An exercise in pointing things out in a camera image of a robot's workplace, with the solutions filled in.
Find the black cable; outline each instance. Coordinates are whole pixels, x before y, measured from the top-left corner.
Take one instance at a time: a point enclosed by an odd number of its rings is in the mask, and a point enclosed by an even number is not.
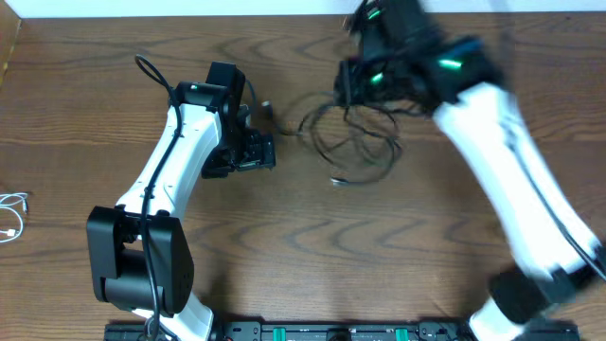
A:
[[[173,332],[169,331],[169,329],[168,329],[168,328],[166,328],[166,327],[165,327],[165,326],[164,326],[162,323],[160,323],[160,330],[161,330],[161,331],[162,331],[162,332],[163,332],[163,333],[164,333],[166,336],[170,337],[170,340],[171,340],[171,341],[173,341],[173,340],[178,341],[178,340],[179,340],[179,337],[177,337],[177,335],[176,335],[175,333],[173,333]]]
[[[179,109],[179,101],[174,93],[174,89],[170,87],[167,80],[162,76],[160,71],[158,71],[155,66],[153,66],[150,61],[148,61],[142,55],[137,54],[134,56],[134,62],[139,66],[139,68],[146,74],[148,77],[153,79],[155,82],[164,86],[169,93],[170,105],[174,108],[175,115],[177,116],[177,127],[174,130],[174,134],[172,136],[172,140],[167,147],[167,150],[162,155],[162,158],[158,162],[153,174],[151,175],[150,182],[145,187],[144,196],[143,196],[143,205],[141,207],[141,219],[140,219],[140,233],[142,237],[143,243],[143,253],[145,257],[145,264],[148,270],[148,277],[150,278],[150,286],[151,286],[151,295],[153,298],[153,315],[145,322],[145,337],[148,340],[155,341],[158,337],[158,332],[160,330],[160,297],[158,295],[158,287],[156,283],[155,273],[153,272],[153,264],[152,264],[152,253],[150,251],[150,230],[148,227],[148,209],[150,205],[150,199],[152,198],[153,187],[155,186],[155,182],[162,171],[162,168],[166,164],[169,159],[170,153],[172,149],[177,144],[179,137],[181,136],[183,130],[183,118],[181,117],[181,110]]]
[[[248,81],[247,84],[251,89],[251,94],[255,94],[253,84],[250,81]],[[318,95],[333,96],[332,93],[326,92],[318,93]],[[295,130],[285,128],[277,122],[274,115],[274,108],[270,102],[264,102],[262,105],[266,110],[267,117],[270,119],[276,131],[280,135],[298,137],[304,145],[309,146],[309,143],[304,140],[304,137],[308,135],[311,141],[311,149],[318,153],[320,157],[327,161],[331,166],[344,171],[350,169],[345,162],[336,159],[332,153],[348,143],[353,143],[356,152],[361,156],[362,159],[365,160],[367,164],[382,169],[377,174],[373,174],[369,178],[361,181],[351,181],[344,178],[331,177],[331,181],[334,185],[366,185],[383,180],[391,172],[395,164],[402,156],[402,146],[398,142],[399,126],[395,116],[404,115],[408,117],[427,117],[427,114],[422,111],[414,111],[416,108],[418,108],[416,103],[412,104],[408,108],[397,109],[388,109],[384,106],[376,104],[353,107],[346,106],[343,113],[343,121],[347,124],[350,130],[353,130],[354,132],[351,132],[349,137],[335,144],[329,145],[318,132],[318,126],[330,110],[337,108],[333,101],[326,102],[320,105],[318,108],[308,112],[305,116],[303,116]],[[387,117],[393,126],[392,133],[386,134],[375,132],[362,124],[352,121],[350,119],[351,111],[358,107],[371,109],[376,114]],[[381,140],[383,142],[383,152],[375,154],[373,151],[371,151],[365,142],[365,138],[367,137]]]

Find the wooden table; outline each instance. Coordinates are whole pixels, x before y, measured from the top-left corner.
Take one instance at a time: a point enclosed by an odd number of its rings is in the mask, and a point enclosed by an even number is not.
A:
[[[504,21],[438,17],[495,46]],[[606,236],[606,14],[518,14],[516,90],[528,126],[582,218]],[[23,237],[0,245],[0,339],[99,340],[136,320],[95,300],[85,222],[142,170],[167,96],[134,65],[203,81],[230,61],[296,121],[331,90],[351,46],[343,17],[27,20],[0,91],[0,192],[29,191]],[[380,184],[334,188],[330,168],[279,138],[273,171],[200,181],[184,227],[194,292],[220,314],[266,320],[466,316],[511,264],[498,220],[431,121],[405,120],[406,152]],[[12,223],[2,215],[2,226]],[[606,286],[564,308],[606,339]]]

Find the white cable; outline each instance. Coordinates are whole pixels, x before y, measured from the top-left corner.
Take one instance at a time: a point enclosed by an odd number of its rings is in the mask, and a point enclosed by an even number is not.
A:
[[[10,198],[16,198],[15,201],[5,204],[5,201]],[[19,230],[15,230],[14,228],[9,229],[8,231],[0,230],[0,233],[6,234],[10,238],[8,239],[0,239],[0,242],[12,242],[17,238],[21,237],[23,233],[23,218],[21,214],[13,208],[15,205],[22,205],[22,209],[25,214],[27,214],[27,193],[12,193],[12,194],[0,194],[0,209],[9,210],[19,219]]]

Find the black joint housing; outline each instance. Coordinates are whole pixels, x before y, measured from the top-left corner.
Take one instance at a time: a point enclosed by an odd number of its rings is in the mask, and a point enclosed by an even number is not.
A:
[[[193,284],[193,259],[178,218],[148,215],[151,263],[155,271],[160,312],[171,316],[183,311]],[[143,251],[127,249],[139,234],[139,214],[123,208],[96,206],[88,217],[86,234],[99,301],[131,311],[153,308],[152,288]]]
[[[206,83],[182,81],[177,86],[183,103],[205,106],[221,118],[222,138],[203,165],[203,178],[276,165],[272,136],[246,126],[250,112],[243,113],[240,106],[245,84],[246,77],[234,64],[213,62]]]
[[[432,113],[443,102],[457,103],[460,93],[477,84],[503,83],[480,40],[446,44],[419,0],[363,1],[348,27],[359,52],[342,62],[346,69],[339,67],[336,105],[408,100]]]
[[[525,325],[570,302],[595,282],[597,275],[586,265],[572,274],[559,269],[551,277],[552,280],[530,278],[515,266],[490,279],[490,296],[511,322]]]

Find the motion-blurred robot arm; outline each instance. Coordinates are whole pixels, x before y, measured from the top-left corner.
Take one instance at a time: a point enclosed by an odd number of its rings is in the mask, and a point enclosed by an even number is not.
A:
[[[478,340],[512,340],[606,279],[604,248],[566,201],[480,41],[445,44],[418,0],[364,1],[348,28],[360,53],[342,63],[340,105],[407,99],[433,113],[506,232],[517,266],[490,281],[490,300],[469,321]]]

